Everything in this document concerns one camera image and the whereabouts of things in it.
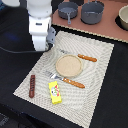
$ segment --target placemat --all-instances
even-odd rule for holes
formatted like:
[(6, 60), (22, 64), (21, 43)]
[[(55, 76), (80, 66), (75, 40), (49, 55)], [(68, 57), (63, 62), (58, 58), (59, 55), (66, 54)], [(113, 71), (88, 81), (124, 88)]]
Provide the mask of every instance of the placemat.
[[(105, 72), (114, 45), (102, 41), (81, 37), (60, 31), (55, 39), (55, 46), (45, 52), (24, 81), (15, 90), (14, 95), (27, 100), (41, 108), (53, 112), (73, 123), (88, 128), (93, 116)], [(62, 103), (53, 105), (51, 102), (48, 83), (55, 80), (45, 76), (45, 70), (56, 73), (55, 63), (64, 55), (57, 50), (61, 48), (73, 53), (79, 53), (97, 58), (97, 62), (83, 60), (83, 72), (72, 80), (85, 85), (84, 89), (57, 80)], [(36, 76), (35, 97), (29, 98), (30, 76)]]

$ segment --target yellow butter package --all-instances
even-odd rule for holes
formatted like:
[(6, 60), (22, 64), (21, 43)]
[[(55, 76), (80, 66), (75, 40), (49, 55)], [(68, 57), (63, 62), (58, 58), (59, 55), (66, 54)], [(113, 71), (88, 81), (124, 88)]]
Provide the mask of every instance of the yellow butter package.
[(61, 103), (62, 99), (60, 96), (57, 81), (49, 83), (49, 89), (50, 89), (50, 94), (51, 94), (51, 98), (52, 98), (52, 103), (53, 104)]

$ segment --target black countertop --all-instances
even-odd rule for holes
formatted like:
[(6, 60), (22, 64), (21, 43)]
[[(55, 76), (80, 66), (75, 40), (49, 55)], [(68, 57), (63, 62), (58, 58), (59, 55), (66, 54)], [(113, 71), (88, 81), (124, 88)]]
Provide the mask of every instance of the black countertop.
[[(53, 0), (53, 12), (62, 2)], [(26, 9), (0, 12), (0, 47), (11, 51), (34, 50)], [(128, 44), (52, 25), (60, 30), (114, 44), (90, 128), (128, 128)], [(26, 113), (54, 128), (80, 126), (13, 95), (43, 53), (14, 54), (0, 49), (0, 103)]]

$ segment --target fork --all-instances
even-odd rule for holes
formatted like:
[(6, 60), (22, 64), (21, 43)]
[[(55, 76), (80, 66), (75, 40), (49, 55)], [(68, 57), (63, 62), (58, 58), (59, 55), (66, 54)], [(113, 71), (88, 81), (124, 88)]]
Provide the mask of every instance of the fork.
[(50, 77), (50, 78), (52, 78), (52, 79), (62, 80), (64, 82), (68, 83), (68, 84), (74, 85), (74, 86), (79, 87), (79, 88), (85, 88), (85, 86), (83, 84), (81, 84), (81, 83), (69, 80), (69, 79), (64, 78), (64, 77), (59, 77), (56, 74), (53, 74), (52, 72), (49, 72), (49, 71), (45, 71), (45, 75)]

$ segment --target plate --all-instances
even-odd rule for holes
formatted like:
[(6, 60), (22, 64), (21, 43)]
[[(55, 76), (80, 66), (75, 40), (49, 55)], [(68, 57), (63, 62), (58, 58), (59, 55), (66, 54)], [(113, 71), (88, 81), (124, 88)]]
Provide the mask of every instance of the plate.
[(76, 77), (83, 70), (83, 64), (75, 55), (64, 55), (56, 62), (56, 70), (63, 77)]

